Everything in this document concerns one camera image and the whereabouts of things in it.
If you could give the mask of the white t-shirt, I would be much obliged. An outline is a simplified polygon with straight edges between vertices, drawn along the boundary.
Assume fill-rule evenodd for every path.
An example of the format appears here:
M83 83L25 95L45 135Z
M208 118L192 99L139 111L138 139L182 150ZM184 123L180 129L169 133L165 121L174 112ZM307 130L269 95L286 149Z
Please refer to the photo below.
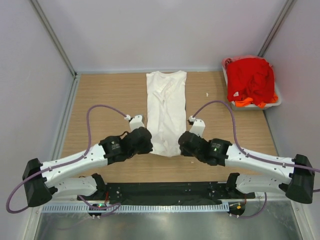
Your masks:
M186 131L186 80L187 73L181 70L146 74L147 129L155 155L181 154L178 139Z

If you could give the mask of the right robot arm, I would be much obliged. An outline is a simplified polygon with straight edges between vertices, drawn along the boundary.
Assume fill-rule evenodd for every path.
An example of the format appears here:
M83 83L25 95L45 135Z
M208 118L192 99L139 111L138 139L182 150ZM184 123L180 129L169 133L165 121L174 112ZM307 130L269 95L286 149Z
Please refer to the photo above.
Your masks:
M178 139L180 149L210 166L237 167L258 172L258 176L239 175L225 185L231 198L242 193L273 192L302 203L313 202L315 170L301 154L294 158L272 156L238 147L227 140L209 141L186 131Z

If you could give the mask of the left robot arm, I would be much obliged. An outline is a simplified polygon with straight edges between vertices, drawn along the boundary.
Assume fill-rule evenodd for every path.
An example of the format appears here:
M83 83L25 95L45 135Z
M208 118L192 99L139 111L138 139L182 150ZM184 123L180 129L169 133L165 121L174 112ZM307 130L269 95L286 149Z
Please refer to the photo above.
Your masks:
M123 162L138 154L152 151L152 135L145 127L139 127L122 135L108 136L89 150L58 160L40 162L38 158L27 162L22 175L27 206L41 206L58 192L56 185L91 168Z

